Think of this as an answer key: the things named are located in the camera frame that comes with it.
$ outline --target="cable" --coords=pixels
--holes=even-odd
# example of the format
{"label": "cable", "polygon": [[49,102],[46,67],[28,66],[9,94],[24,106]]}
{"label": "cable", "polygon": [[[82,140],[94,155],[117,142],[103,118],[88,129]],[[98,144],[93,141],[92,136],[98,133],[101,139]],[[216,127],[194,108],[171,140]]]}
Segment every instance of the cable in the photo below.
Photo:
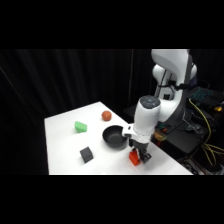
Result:
{"label": "cable", "polygon": [[[216,146],[214,146],[214,145],[206,144],[206,143],[209,141],[210,137],[211,137],[211,127],[210,127],[210,125],[209,125],[209,123],[208,123],[208,120],[206,119],[206,117],[204,116],[204,114],[201,112],[201,110],[200,110],[195,104],[193,104],[193,103],[191,102],[191,99],[189,99],[189,102],[190,102],[191,105],[193,105],[193,106],[197,109],[197,111],[202,115],[202,117],[205,119],[205,121],[206,121],[206,123],[207,123],[207,125],[208,125],[209,136],[208,136],[208,138],[206,139],[206,141],[201,145],[201,148],[204,150],[204,152],[205,152],[205,154],[206,154],[206,157],[207,157],[209,163],[210,163],[212,166],[215,166],[215,165],[216,165],[216,157],[215,157],[215,154],[214,154],[214,153],[216,153],[216,154],[218,154],[218,155],[224,155],[224,153],[214,151],[214,150],[212,150],[212,148],[217,149],[217,150],[220,150],[220,151],[223,151],[223,152],[224,152],[224,149],[221,149],[221,148],[216,147]],[[194,155],[198,152],[199,149],[200,149],[200,147],[195,151],[195,153],[191,156],[191,158],[194,157]],[[212,156],[213,156],[213,159],[214,159],[214,164],[213,164],[212,161],[210,160],[210,158],[209,158],[208,153],[206,152],[206,150],[211,152],[211,154],[212,154]]]}
{"label": "cable", "polygon": [[201,116],[205,119],[205,122],[206,122],[207,125],[208,125],[209,135],[208,135],[208,138],[206,139],[206,141],[204,142],[204,144],[206,144],[206,143],[208,142],[208,140],[210,139],[210,137],[211,137],[211,133],[212,133],[211,128],[210,128],[210,125],[209,125],[209,123],[208,123],[208,120],[207,120],[207,118],[205,117],[205,115],[201,112],[201,110],[200,110],[195,104],[193,104],[193,103],[191,102],[191,99],[189,99],[189,102],[191,103],[191,105],[193,105],[193,106],[197,109],[197,111],[198,111],[198,112],[201,114]]}

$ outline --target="black bowl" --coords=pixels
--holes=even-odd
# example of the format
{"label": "black bowl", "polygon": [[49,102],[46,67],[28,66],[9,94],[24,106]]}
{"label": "black bowl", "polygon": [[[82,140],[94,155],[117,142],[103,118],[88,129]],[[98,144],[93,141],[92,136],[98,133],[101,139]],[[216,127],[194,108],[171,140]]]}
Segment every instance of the black bowl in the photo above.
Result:
{"label": "black bowl", "polygon": [[104,130],[103,139],[111,148],[119,148],[126,144],[127,138],[122,136],[123,127],[111,126]]}

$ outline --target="table surface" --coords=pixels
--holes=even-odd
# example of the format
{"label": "table surface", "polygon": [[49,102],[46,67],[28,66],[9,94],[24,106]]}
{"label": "table surface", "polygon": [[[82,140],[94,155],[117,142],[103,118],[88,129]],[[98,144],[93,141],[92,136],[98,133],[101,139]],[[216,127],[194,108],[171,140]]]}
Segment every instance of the table surface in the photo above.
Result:
{"label": "table surface", "polygon": [[[50,175],[192,175],[153,143],[148,152],[152,159],[135,167],[129,160],[130,147],[111,149],[102,138],[112,125],[128,125],[112,113],[109,122],[101,114],[109,110],[101,102],[45,119],[48,167]],[[76,121],[88,125],[86,133],[78,133]],[[85,164],[80,151],[89,147],[94,159]]]}

